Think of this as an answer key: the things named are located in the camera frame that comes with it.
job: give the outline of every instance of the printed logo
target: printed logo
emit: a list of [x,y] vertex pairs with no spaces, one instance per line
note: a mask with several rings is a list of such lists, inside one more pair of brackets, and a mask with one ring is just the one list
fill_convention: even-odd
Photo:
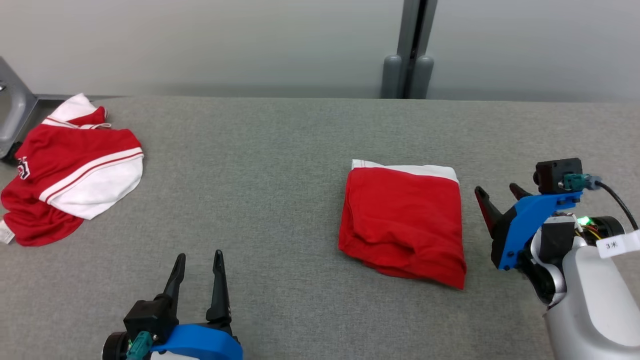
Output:
[[27,157],[23,156],[22,159],[18,159],[18,175],[22,180],[25,180],[30,174]]

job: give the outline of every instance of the gray fabric surface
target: gray fabric surface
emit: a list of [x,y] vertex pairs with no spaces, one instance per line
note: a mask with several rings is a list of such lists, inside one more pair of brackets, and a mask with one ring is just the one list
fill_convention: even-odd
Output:
[[[140,185],[74,234],[0,245],[0,358],[97,359],[138,299],[187,255],[178,317],[209,306],[214,251],[247,359],[548,359],[524,277],[490,261],[473,194],[502,209],[535,189],[537,161],[580,156],[640,216],[640,106],[344,99],[99,101],[145,150]],[[337,248],[352,158],[454,167],[463,199],[464,291],[380,275]],[[14,176],[0,171],[2,184]],[[604,192],[578,213],[623,219]],[[616,259],[640,299],[640,253]]]

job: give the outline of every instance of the red and white striped trim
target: red and white striped trim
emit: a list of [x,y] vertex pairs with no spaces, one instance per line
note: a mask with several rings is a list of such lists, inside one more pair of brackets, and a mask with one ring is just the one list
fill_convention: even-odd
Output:
[[89,130],[89,129],[97,129],[99,127],[111,127],[111,124],[107,124],[103,122],[102,124],[87,124],[87,125],[73,125],[70,122],[56,120],[51,117],[47,117],[42,121],[42,125],[49,126],[58,126],[58,127],[67,127],[69,129],[80,129],[80,130]]
[[351,160],[351,169],[352,170],[354,168],[372,168],[372,167],[387,168],[389,170],[402,171],[402,172],[406,172],[406,173],[413,174],[413,175],[442,177],[444,179],[453,180],[453,181],[457,182],[458,184],[460,183],[458,181],[458,177],[456,176],[456,171],[453,170],[453,168],[451,168],[451,167],[441,167],[441,166],[438,166],[438,165],[422,165],[422,166],[418,166],[418,165],[390,165],[390,166],[385,166],[385,165],[380,165],[378,163],[375,163],[373,161],[357,160],[357,159]]
[[144,154],[142,153],[142,149],[136,147],[125,151],[115,152],[113,154],[97,158],[96,160],[89,161],[88,163],[79,167],[69,176],[48,187],[48,189],[44,190],[38,198],[40,199],[40,201],[50,204],[53,198],[68,191],[73,187],[74,184],[82,181],[95,171],[119,163],[125,163],[136,158],[141,158],[143,156]]

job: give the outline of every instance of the shirt tag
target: shirt tag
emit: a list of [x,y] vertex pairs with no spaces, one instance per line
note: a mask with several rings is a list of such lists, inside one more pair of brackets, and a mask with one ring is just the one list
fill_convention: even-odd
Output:
[[640,230],[632,231],[628,234],[611,236],[596,241],[598,253],[602,259],[612,256],[625,254],[627,252],[640,250],[640,238],[638,237]]
[[15,234],[6,225],[4,220],[0,220],[0,242],[8,244],[13,240]]

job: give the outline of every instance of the teal connector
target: teal connector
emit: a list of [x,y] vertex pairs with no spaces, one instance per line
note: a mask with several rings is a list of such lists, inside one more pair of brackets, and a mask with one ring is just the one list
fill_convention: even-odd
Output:
[[151,350],[154,341],[148,331],[141,331],[127,351],[127,360],[144,360]]
[[572,192],[581,192],[584,189],[597,190],[600,187],[595,182],[601,180],[599,176],[591,176],[589,174],[566,174],[562,182],[562,188]]

